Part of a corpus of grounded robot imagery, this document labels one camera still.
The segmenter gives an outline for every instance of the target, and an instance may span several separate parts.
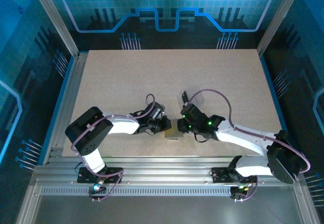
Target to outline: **metal floor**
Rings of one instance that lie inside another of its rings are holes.
[[[280,223],[269,208],[283,223],[303,223],[293,190],[274,187],[259,188],[243,203],[229,197],[128,196],[92,203],[82,196],[41,196],[33,224]]]

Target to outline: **glass panel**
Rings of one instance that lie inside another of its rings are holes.
[[[288,130],[312,169],[306,173],[323,216],[324,0],[295,0],[264,53]]]
[[[38,0],[0,0],[0,18],[0,222],[15,223],[70,55]]]
[[[281,0],[53,0],[80,50],[256,48]]]

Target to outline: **transparent plastic piece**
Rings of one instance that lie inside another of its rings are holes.
[[[185,90],[181,91],[177,95],[177,99],[178,99],[178,103],[179,103],[180,108],[182,109],[183,106],[187,105],[187,102],[184,102],[184,100],[183,100],[183,97],[186,98],[186,96],[184,95],[184,93],[186,93],[188,100],[190,100],[192,98],[192,96],[194,94],[196,94],[198,91],[200,91],[199,86],[190,87],[188,89],[185,89]],[[199,93],[198,95],[196,95],[192,99],[191,103],[195,104],[197,107],[200,107],[201,105],[203,105],[204,104],[204,98],[201,95],[201,93]]]

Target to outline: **white robotic arm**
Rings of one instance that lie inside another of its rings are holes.
[[[106,165],[100,156],[98,147],[108,134],[138,134],[147,132],[147,130],[155,134],[165,131],[171,128],[171,122],[163,116],[163,113],[164,106],[155,102],[153,106],[148,105],[145,110],[130,114],[132,117],[106,117],[74,146],[87,167],[94,173],[101,173]],[[231,178],[236,181],[252,175],[273,175],[280,181],[293,184],[301,171],[304,161],[300,156],[275,142],[276,139],[287,145],[292,142],[285,131],[274,134],[233,125],[221,116],[207,117],[194,104],[186,105],[181,114],[183,118],[178,120],[177,126],[180,132],[192,132],[195,137],[201,135],[206,140],[214,139],[233,143],[259,154],[259,156],[236,156],[233,159],[228,171]],[[73,122],[65,133],[71,142],[74,142],[90,125],[103,117],[97,107],[92,107]]]
[[[126,133],[139,134],[151,131],[152,134],[171,128],[171,122],[164,114],[164,106],[157,102],[149,104],[145,110],[140,110],[127,116],[107,116],[76,144],[80,156],[87,167],[94,173],[100,173],[105,168],[105,163],[100,156],[98,147],[108,134]],[[65,130],[71,142],[74,142],[91,125],[105,117],[97,108],[92,107]]]
[[[236,156],[230,164],[229,172],[236,180],[252,175],[273,175],[282,182],[293,184],[304,167],[305,161],[290,147],[293,139],[286,131],[268,133],[256,131],[239,125],[218,115],[207,117],[194,104],[188,104],[181,111],[178,130],[182,133],[194,133],[206,140],[229,142],[250,149],[259,156]]]

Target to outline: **particle board surface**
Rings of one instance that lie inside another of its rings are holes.
[[[89,51],[71,121],[92,106],[106,115],[143,110],[148,93],[166,107],[168,118],[180,118],[177,95],[195,86],[225,94],[235,124],[269,132],[281,129],[256,50]],[[202,112],[228,118],[228,106],[220,96],[212,92],[202,96]],[[257,155],[230,143],[198,143],[192,134],[177,141],[164,135],[112,134],[99,151],[103,157]],[[63,156],[75,156],[70,146],[66,138]]]

